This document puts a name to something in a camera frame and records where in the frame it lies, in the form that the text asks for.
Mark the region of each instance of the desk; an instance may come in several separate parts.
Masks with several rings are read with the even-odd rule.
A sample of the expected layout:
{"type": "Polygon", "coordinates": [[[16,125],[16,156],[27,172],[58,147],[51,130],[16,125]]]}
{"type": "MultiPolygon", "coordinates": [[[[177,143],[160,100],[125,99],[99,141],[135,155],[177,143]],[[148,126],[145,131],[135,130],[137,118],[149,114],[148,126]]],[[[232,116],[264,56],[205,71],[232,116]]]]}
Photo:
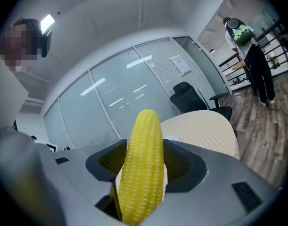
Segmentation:
{"type": "Polygon", "coordinates": [[[241,60],[232,67],[232,70],[238,70],[238,69],[241,69],[245,66],[246,66],[246,63],[244,62],[244,60],[241,60]]]}
{"type": "Polygon", "coordinates": [[[176,136],[181,142],[224,153],[239,159],[237,139],[229,121],[214,111],[185,113],[161,123],[163,138],[176,136]]]}

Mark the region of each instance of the white paper sign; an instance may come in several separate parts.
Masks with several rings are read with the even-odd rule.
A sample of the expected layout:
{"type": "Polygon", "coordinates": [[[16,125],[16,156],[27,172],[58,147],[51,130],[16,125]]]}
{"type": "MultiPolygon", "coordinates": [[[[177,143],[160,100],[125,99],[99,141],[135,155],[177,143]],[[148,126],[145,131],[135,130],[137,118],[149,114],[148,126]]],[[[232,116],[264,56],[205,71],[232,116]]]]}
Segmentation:
{"type": "Polygon", "coordinates": [[[191,71],[190,66],[187,64],[187,62],[180,55],[170,57],[169,59],[175,64],[175,66],[179,69],[179,71],[182,74],[185,74],[185,73],[191,71]]]}

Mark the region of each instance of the black pants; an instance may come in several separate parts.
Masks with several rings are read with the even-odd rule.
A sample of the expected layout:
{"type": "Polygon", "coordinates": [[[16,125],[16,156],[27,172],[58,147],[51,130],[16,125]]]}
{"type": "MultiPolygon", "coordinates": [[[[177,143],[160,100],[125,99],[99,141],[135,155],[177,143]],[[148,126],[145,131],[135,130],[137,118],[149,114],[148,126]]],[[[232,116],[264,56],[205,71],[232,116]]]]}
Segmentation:
{"type": "Polygon", "coordinates": [[[259,90],[260,100],[264,102],[267,100],[267,97],[270,100],[273,100],[275,98],[275,90],[272,81],[272,73],[261,48],[259,46],[252,45],[247,53],[245,62],[247,64],[247,68],[251,68],[250,72],[253,83],[259,90]]]}

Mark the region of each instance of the glass door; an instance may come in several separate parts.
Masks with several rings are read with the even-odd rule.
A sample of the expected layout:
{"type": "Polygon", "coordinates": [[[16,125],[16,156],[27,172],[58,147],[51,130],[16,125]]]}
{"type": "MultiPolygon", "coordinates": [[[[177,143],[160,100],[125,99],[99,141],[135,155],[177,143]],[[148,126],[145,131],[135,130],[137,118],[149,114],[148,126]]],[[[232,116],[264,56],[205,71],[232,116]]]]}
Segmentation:
{"type": "Polygon", "coordinates": [[[228,93],[226,84],[221,75],[215,68],[215,65],[204,53],[204,51],[189,37],[175,38],[174,39],[194,60],[201,72],[205,75],[216,95],[228,93]]]}

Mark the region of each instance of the black slot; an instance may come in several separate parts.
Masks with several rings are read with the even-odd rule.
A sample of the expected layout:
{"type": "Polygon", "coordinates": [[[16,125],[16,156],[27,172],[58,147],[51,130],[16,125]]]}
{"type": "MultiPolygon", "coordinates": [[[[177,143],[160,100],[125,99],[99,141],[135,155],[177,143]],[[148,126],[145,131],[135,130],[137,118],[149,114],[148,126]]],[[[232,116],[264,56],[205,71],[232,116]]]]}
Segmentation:
{"type": "Polygon", "coordinates": [[[247,184],[247,182],[234,183],[232,184],[232,187],[247,213],[250,213],[262,203],[260,198],[247,184]]]}
{"type": "Polygon", "coordinates": [[[65,158],[65,157],[60,157],[60,158],[55,159],[55,161],[59,165],[61,163],[67,162],[69,160],[67,158],[65,158]]]}

